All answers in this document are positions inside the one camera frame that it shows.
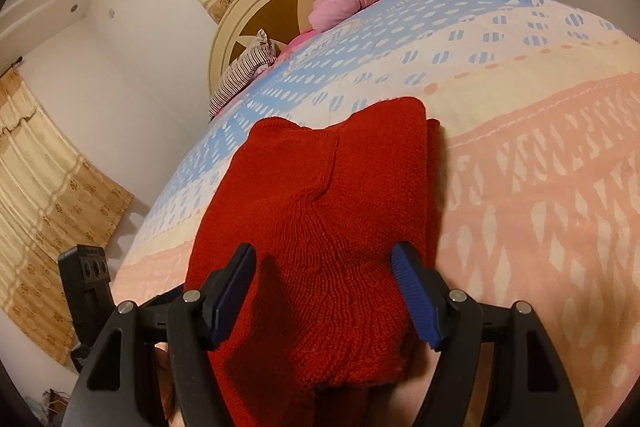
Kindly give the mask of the person's left hand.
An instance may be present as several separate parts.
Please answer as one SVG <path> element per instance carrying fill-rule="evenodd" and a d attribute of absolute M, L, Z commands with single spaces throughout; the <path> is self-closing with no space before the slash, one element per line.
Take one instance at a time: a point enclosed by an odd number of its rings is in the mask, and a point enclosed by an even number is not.
<path fill-rule="evenodd" d="M 176 411 L 176 392 L 172 378 L 168 343 L 157 343 L 154 346 L 160 401 L 162 401 L 165 418 L 171 421 Z"/>

